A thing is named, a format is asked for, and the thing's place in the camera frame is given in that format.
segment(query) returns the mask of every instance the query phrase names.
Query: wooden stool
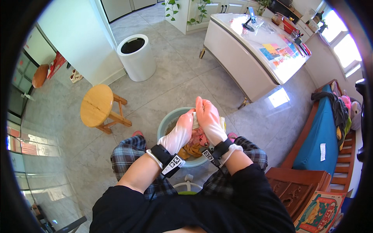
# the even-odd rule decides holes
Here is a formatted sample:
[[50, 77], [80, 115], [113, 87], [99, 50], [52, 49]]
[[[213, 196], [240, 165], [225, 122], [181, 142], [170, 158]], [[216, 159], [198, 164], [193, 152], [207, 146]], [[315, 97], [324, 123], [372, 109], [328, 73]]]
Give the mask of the wooden stool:
[[[118, 102], [120, 115], [112, 111], [113, 103]], [[80, 118], [88, 127], [96, 127], [107, 134], [111, 134], [110, 126], [120, 123], [124, 126], [132, 126], [132, 122], [125, 119], [122, 113], [122, 104], [127, 101], [114, 94], [109, 86], [99, 84], [92, 87], [84, 96], [80, 106]], [[104, 125], [104, 121], [110, 118], [113, 122]]]

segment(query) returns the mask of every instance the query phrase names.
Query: gray tile floor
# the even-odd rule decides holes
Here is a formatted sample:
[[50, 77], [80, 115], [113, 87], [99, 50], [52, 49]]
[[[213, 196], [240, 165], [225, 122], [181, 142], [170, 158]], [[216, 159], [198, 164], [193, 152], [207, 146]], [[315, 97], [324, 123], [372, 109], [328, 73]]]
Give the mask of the gray tile floor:
[[[85, 215], [88, 221], [78, 232], [88, 232], [94, 203], [116, 183], [110, 163], [114, 147], [136, 130], [143, 132], [148, 147], [155, 145], [163, 117], [175, 108], [193, 107], [197, 96], [217, 107], [226, 118], [227, 132], [244, 136], [264, 149], [267, 170], [281, 164], [307, 120], [315, 85], [304, 67], [285, 85], [237, 110], [244, 98], [238, 86], [210, 54], [198, 57], [206, 31], [183, 35], [163, 14], [164, 7], [156, 4], [111, 23], [117, 43], [133, 34], [147, 35], [157, 63], [155, 74], [146, 81], [133, 82], [125, 76], [110, 85], [114, 93], [128, 100], [123, 111], [132, 127], [116, 124], [111, 135], [86, 127], [79, 110], [91, 85], [85, 79], [72, 84], [72, 67], [60, 68], [34, 91], [35, 101], [28, 101], [22, 133], [36, 138], [28, 137], [26, 143], [47, 147], [52, 154], [24, 155], [25, 169], [43, 177], [33, 179], [31, 189], [48, 218], [58, 222], [53, 223], [57, 230]], [[289, 100], [274, 107], [269, 96], [282, 88]], [[183, 182], [189, 173], [194, 183], [202, 185], [214, 171], [213, 165], [205, 163], [181, 169], [169, 180], [172, 184]]]

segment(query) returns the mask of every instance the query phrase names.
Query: kitchen counter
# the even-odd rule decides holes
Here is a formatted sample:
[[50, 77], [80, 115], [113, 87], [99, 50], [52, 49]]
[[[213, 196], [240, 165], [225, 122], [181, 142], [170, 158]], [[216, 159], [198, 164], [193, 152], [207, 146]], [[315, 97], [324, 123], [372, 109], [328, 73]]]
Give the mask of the kitchen counter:
[[271, 19], [257, 16], [249, 22], [254, 32], [243, 28], [249, 15], [213, 14], [204, 48], [235, 80], [253, 103], [277, 85], [288, 81], [309, 56], [302, 56], [290, 35]]

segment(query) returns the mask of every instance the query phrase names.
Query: window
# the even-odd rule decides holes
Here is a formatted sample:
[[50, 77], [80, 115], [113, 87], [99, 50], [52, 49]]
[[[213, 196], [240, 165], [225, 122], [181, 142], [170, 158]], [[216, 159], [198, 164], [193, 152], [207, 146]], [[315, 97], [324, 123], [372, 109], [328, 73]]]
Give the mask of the window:
[[325, 28], [322, 36], [333, 50], [346, 77], [348, 77], [360, 68], [360, 53], [347, 27], [334, 10], [325, 14], [324, 20], [328, 28]]

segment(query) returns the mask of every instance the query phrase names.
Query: cable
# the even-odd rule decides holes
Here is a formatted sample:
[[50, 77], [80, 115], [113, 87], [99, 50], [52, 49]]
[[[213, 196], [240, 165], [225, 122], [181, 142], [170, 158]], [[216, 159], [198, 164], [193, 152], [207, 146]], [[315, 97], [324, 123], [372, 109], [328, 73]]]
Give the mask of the cable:
[[153, 194], [151, 195], [151, 198], [150, 198], [149, 201], [151, 201], [151, 200], [153, 199], [155, 193], [156, 193], [156, 188], [154, 187], [154, 192], [153, 192]]

